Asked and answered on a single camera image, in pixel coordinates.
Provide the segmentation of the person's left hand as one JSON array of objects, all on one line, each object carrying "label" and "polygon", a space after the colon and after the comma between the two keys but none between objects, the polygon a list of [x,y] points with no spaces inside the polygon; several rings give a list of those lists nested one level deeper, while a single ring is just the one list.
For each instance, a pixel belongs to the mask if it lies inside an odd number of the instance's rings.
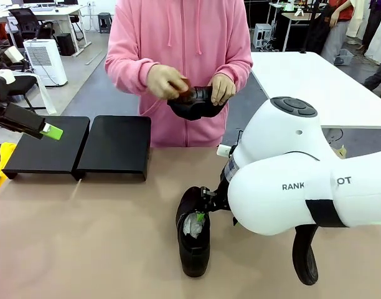
[{"label": "person's left hand", "polygon": [[209,86],[212,87],[211,102],[213,105],[224,105],[237,92],[234,82],[225,74],[215,74],[210,80]]}]

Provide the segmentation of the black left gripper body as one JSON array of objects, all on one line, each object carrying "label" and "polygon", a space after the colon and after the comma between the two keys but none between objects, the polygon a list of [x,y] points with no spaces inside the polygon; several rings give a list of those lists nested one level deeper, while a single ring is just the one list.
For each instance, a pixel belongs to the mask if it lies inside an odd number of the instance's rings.
[{"label": "black left gripper body", "polygon": [[0,127],[42,139],[45,118],[16,104],[0,104]]}]

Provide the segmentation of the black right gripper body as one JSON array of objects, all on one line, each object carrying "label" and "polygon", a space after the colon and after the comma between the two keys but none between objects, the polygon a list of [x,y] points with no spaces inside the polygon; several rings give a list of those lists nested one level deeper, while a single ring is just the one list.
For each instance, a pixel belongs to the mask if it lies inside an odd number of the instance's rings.
[{"label": "black right gripper body", "polygon": [[220,174],[220,183],[215,190],[216,196],[215,196],[215,206],[218,207],[221,210],[229,211],[229,203],[228,203],[228,186],[229,182],[225,176],[225,171],[222,170]]}]

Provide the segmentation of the person's right hand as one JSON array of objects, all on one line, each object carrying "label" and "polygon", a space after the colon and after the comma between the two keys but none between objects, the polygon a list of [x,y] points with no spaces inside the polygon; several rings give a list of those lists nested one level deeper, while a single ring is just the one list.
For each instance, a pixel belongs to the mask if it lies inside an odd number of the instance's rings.
[{"label": "person's right hand", "polygon": [[149,69],[146,86],[154,96],[162,100],[173,100],[188,91],[185,79],[175,68],[156,64]]}]

